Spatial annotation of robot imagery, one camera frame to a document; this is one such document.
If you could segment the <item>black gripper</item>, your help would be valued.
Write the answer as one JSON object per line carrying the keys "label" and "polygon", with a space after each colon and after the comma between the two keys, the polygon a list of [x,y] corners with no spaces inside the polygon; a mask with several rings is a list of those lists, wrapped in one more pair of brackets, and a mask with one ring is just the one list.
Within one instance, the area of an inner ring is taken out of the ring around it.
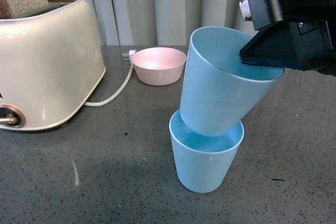
{"label": "black gripper", "polygon": [[239,8],[257,32],[242,63],[335,76],[335,0],[242,0]]}

